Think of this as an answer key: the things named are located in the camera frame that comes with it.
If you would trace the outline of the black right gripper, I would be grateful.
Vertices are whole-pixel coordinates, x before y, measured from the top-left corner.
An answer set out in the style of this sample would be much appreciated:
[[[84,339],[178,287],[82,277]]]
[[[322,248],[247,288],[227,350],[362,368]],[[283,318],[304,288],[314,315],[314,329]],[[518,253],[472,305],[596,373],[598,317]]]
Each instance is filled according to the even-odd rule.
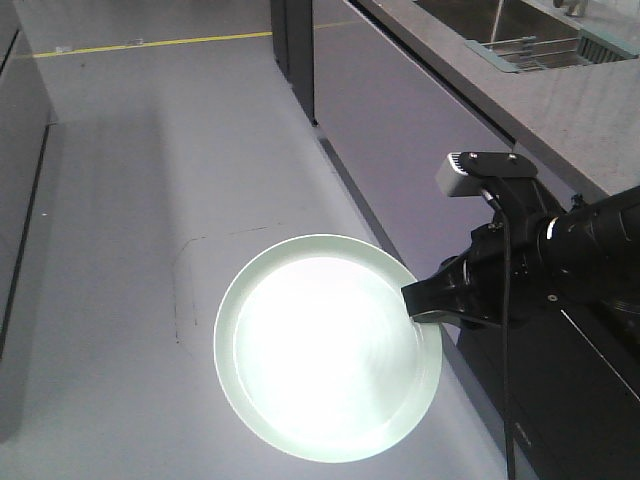
[[[420,324],[519,325],[550,308],[593,302],[591,248],[571,243],[559,228],[498,222],[475,229],[470,247],[438,274],[401,288],[409,317]]]

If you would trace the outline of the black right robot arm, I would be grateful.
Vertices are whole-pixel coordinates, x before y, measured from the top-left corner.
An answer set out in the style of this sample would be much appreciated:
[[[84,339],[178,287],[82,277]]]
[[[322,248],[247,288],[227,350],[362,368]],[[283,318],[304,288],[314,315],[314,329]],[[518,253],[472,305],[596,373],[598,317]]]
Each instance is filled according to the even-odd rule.
[[[524,214],[517,199],[471,233],[471,245],[407,285],[409,317],[456,326],[520,326],[574,305],[639,302],[639,190],[570,212]]]

